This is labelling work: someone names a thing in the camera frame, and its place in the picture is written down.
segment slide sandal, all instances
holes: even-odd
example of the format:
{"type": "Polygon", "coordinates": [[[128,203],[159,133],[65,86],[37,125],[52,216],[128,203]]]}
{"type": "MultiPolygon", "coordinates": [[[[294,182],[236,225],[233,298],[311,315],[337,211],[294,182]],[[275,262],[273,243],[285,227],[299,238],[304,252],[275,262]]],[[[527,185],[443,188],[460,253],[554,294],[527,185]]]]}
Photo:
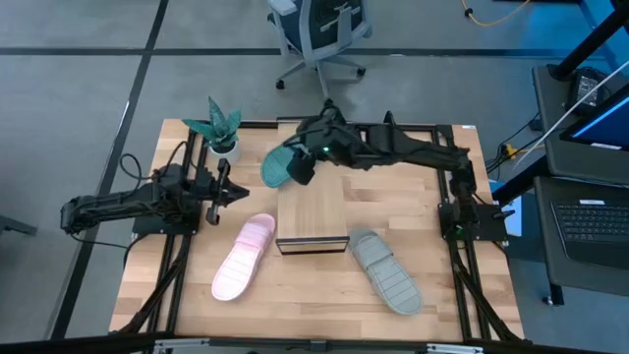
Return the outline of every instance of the slide sandal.
{"type": "Polygon", "coordinates": [[[216,300],[234,300],[245,292],[274,232],[275,219],[269,214],[257,214],[247,220],[212,281],[216,300]]]}
{"type": "Polygon", "coordinates": [[[422,309],[420,290],[382,238],[368,229],[352,230],[349,236],[352,254],[386,306],[400,315],[418,313],[422,309]]]}
{"type": "Polygon", "coordinates": [[[286,171],[291,159],[293,159],[293,151],[282,145],[268,152],[260,168],[260,175],[266,187],[279,188],[291,178],[286,171]]]}

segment white pot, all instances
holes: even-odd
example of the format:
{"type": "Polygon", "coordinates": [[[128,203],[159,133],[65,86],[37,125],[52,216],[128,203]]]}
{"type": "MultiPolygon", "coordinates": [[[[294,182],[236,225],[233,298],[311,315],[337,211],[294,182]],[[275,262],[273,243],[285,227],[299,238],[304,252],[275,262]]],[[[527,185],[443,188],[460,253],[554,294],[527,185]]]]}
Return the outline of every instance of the white pot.
{"type": "Polygon", "coordinates": [[[224,153],[219,153],[214,151],[214,148],[209,147],[209,151],[214,155],[214,158],[216,159],[216,161],[218,161],[221,158],[227,158],[227,161],[229,161],[230,164],[234,164],[236,162],[238,162],[238,160],[240,159],[240,144],[238,141],[236,141],[236,143],[234,144],[234,147],[224,153]]]}

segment monitor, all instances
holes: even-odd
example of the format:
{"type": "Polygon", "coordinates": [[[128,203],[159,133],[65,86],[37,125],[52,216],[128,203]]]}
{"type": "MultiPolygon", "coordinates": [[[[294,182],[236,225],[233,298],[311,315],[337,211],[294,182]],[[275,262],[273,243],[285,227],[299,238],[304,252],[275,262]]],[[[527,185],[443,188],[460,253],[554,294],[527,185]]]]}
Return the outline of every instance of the monitor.
{"type": "Polygon", "coordinates": [[[562,135],[564,140],[629,150],[629,84],[562,135]]]}

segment gray carpet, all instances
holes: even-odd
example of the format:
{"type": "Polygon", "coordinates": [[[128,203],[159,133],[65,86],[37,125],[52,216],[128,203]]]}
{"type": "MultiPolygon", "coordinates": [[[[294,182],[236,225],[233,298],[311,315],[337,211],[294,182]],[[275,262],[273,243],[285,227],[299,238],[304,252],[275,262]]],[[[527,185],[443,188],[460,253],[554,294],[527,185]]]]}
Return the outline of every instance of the gray carpet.
{"type": "MultiPolygon", "coordinates": [[[[0,3],[0,47],[144,47],[158,3],[5,0],[0,3]]],[[[481,0],[469,4],[485,21],[518,6],[481,0]]],[[[492,29],[467,21],[458,1],[371,5],[373,37],[357,47],[569,49],[590,31],[575,5],[529,5],[492,29]]],[[[267,12],[263,1],[170,1],[157,47],[274,47],[267,12]]],[[[360,82],[343,68],[326,68],[331,96],[347,118],[375,122],[390,109],[400,122],[476,125],[486,158],[537,112],[531,69],[556,62],[469,56],[352,59],[368,68],[360,82]]],[[[125,151],[134,153],[146,170],[161,121],[205,118],[208,94],[225,109],[242,109],[244,119],[318,112],[323,97],[314,72],[295,75],[286,80],[284,91],[275,90],[275,77],[290,61],[251,55],[153,57],[125,151]]],[[[139,62],[138,56],[0,55],[0,146],[5,152],[0,157],[0,213],[39,227],[35,237],[4,233],[0,240],[0,342],[47,336],[77,247],[58,230],[59,208],[71,197],[95,191],[139,62]]],[[[602,61],[589,64],[609,70],[602,61]]],[[[512,142],[520,146],[534,136],[525,131],[512,142]]],[[[505,166],[500,179],[514,173],[505,166]]],[[[112,190],[131,187],[133,181],[119,173],[112,190]]],[[[130,233],[130,221],[111,222],[101,226],[98,240],[127,244],[130,233]]],[[[549,308],[540,301],[547,291],[543,264],[514,259],[511,270],[528,338],[626,351],[629,299],[565,289],[566,306],[549,308]]],[[[121,274],[122,252],[95,247],[69,336],[106,333],[121,274]]]]}

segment pink slipper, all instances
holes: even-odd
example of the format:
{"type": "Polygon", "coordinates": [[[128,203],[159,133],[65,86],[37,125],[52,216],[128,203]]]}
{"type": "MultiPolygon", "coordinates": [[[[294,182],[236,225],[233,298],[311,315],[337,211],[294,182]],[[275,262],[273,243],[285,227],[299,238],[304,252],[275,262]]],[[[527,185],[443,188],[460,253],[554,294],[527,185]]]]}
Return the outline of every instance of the pink slipper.
{"type": "Polygon", "coordinates": [[[274,232],[275,219],[269,214],[257,214],[247,220],[232,252],[212,281],[212,295],[216,300],[234,300],[245,292],[274,232]]]}

